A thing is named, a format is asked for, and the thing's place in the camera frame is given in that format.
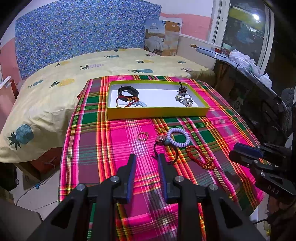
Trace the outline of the black cord bracelet grey bead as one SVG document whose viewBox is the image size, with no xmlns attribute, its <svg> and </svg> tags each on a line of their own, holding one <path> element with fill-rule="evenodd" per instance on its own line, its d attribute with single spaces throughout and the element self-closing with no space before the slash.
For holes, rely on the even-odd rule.
<svg viewBox="0 0 296 241">
<path fill-rule="evenodd" d="M 169 165 L 173 165 L 176 163 L 177 159 L 179 158 L 179 151 L 177 147 L 175 147 L 171 141 L 168 139 L 165 135 L 160 135 L 156 137 L 153 151 L 154 155 L 152 156 L 155 160 L 158 159 L 158 152 L 157 152 L 157 146 L 163 146 L 165 147 L 166 153 L 169 156 L 171 154 L 171 159 L 167 161 Z"/>
</svg>

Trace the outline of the dark side desk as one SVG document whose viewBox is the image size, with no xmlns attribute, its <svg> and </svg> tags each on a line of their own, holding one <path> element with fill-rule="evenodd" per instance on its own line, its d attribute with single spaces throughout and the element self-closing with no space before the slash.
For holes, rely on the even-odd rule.
<svg viewBox="0 0 296 241">
<path fill-rule="evenodd" d="M 278 95 L 227 56 L 205 47 L 191 47 L 216 63 L 213 70 L 190 71 L 190 76 L 213 87 L 243 117 L 260 142 L 285 145 L 293 134 L 293 89 L 286 88 Z"/>
</svg>

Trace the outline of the pink plaid tablecloth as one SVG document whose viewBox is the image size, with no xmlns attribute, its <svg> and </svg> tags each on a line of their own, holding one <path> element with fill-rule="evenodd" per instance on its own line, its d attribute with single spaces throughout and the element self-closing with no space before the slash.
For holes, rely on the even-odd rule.
<svg viewBox="0 0 296 241">
<path fill-rule="evenodd" d="M 165 135 L 177 147 L 178 174 L 194 184 L 217 184 L 246 215 L 262 202 L 250 171 L 228 155 L 236 143 L 257 146 L 259 141 L 243 118 L 208 84 L 187 79 L 210 106 L 205 117 L 169 117 L 108 120 L 106 95 L 113 77 L 86 82 L 66 132 L 60 167 L 59 198 L 78 184 L 99 184 L 137 157 L 132 201 L 115 210 L 117 240 L 176 240 L 175 204 L 162 198 L 158 164 L 152 157 L 157 136 Z M 167 160 L 165 147 L 157 146 Z"/>
</svg>

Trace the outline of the dark beaded tassel charm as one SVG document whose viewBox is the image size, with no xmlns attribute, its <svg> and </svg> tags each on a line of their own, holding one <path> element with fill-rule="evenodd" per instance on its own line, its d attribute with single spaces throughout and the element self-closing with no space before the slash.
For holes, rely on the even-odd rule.
<svg viewBox="0 0 296 241">
<path fill-rule="evenodd" d="M 179 90 L 178 90 L 178 94 L 186 94 L 187 93 L 187 87 L 182 85 L 182 82 L 179 82 Z"/>
</svg>

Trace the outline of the white crumpled cloth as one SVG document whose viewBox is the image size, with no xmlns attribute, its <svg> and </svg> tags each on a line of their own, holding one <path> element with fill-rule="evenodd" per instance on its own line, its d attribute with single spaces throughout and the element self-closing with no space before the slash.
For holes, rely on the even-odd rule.
<svg viewBox="0 0 296 241">
<path fill-rule="evenodd" d="M 229 53 L 229 59 L 254 74 L 266 87 L 272 88 L 273 82 L 269 79 L 268 74 L 263 75 L 260 68 L 255 65 L 255 61 L 250 59 L 248 55 L 234 49 Z"/>
</svg>

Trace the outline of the yellow-green shallow tray box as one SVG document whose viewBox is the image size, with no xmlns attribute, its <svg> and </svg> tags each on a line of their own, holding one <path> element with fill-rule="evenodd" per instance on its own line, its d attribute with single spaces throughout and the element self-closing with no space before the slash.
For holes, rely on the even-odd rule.
<svg viewBox="0 0 296 241">
<path fill-rule="evenodd" d="M 186 94 L 178 94 L 179 82 L 187 87 Z M 138 90 L 140 104 L 127 106 L 128 102 L 117 97 L 121 86 L 132 86 Z M 187 80 L 125 80 L 112 81 L 106 95 L 108 120 L 131 118 L 160 118 L 205 116 L 210 106 L 201 95 L 188 84 Z"/>
</svg>

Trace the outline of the black fitness band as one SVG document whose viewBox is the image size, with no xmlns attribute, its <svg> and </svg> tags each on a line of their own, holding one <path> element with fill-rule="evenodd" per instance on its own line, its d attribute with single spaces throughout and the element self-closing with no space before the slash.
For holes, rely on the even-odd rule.
<svg viewBox="0 0 296 241">
<path fill-rule="evenodd" d="M 138 95 L 138 90 L 136 90 L 132 86 L 121 86 L 117 91 L 117 97 L 125 102 L 138 98 Z"/>
</svg>

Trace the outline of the yellow pineapple bedsheet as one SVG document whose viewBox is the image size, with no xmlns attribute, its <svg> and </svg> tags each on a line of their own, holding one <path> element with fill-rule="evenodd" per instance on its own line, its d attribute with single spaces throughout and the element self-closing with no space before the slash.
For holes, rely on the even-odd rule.
<svg viewBox="0 0 296 241">
<path fill-rule="evenodd" d="M 28 77 L 1 129 L 1 162 L 36 160 L 62 147 L 78 96 L 92 78 L 112 75 L 188 77 L 207 68 L 180 56 L 143 49 L 80 55 L 50 64 Z"/>
</svg>

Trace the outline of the bedding set cardboard box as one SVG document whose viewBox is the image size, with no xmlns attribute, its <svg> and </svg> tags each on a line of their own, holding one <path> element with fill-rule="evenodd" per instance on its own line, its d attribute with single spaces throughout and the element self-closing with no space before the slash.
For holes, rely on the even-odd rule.
<svg viewBox="0 0 296 241">
<path fill-rule="evenodd" d="M 180 28 L 171 21 L 146 20 L 144 49 L 159 56 L 176 56 Z"/>
</svg>

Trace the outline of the blue floral headboard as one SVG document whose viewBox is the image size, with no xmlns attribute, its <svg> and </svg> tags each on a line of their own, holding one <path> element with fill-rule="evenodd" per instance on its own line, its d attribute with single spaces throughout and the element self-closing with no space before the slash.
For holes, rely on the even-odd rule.
<svg viewBox="0 0 296 241">
<path fill-rule="evenodd" d="M 145 22 L 162 7 L 148 1 L 55 1 L 16 20 L 20 75 L 82 54 L 144 47 Z"/>
</svg>

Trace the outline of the window frame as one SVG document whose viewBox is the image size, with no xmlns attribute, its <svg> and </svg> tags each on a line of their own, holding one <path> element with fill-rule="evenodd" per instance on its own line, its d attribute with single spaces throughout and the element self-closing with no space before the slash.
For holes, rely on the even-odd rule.
<svg viewBox="0 0 296 241">
<path fill-rule="evenodd" d="M 262 72 L 271 54 L 274 13 L 264 1 L 213 1 L 207 40 L 230 53 L 248 55 Z"/>
</svg>

